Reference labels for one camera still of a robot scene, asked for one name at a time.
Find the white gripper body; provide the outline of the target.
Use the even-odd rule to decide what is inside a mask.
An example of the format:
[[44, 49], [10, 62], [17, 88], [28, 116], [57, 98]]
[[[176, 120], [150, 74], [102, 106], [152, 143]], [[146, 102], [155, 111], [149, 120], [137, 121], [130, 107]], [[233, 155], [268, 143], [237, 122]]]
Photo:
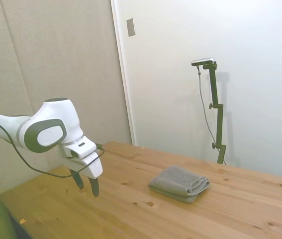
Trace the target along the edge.
[[96, 179], [103, 173], [97, 147], [94, 142], [85, 136], [70, 141], [61, 142], [61, 162], [64, 166], [80, 171], [87, 177]]

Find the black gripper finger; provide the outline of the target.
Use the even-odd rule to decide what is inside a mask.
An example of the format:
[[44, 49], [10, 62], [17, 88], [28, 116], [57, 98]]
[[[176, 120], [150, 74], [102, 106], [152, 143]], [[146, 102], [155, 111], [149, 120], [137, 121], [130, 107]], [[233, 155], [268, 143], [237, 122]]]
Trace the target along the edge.
[[98, 182], [98, 179], [95, 178], [89, 178], [89, 182], [90, 182], [90, 185], [91, 185], [91, 190], [92, 190], [92, 193], [93, 193], [93, 196], [96, 198], [99, 196], [99, 182]]
[[84, 189], [84, 183], [78, 172], [70, 170], [71, 176], [80, 190]]

